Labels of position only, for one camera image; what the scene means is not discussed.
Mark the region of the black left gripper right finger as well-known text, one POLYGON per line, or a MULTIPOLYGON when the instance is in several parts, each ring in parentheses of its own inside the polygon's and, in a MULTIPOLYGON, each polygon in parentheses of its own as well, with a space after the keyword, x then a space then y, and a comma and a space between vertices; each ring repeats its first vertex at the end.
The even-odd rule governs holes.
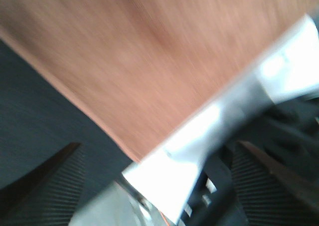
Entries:
POLYGON ((319 188, 247 141, 231 164, 233 186, 251 226, 317 226, 319 188))

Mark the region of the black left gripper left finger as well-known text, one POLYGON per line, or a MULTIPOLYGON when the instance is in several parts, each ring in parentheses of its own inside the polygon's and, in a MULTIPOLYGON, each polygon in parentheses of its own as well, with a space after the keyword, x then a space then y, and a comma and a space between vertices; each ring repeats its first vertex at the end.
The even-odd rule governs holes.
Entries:
POLYGON ((70 143, 0 190, 2 226, 67 226, 83 192, 83 147, 70 143))

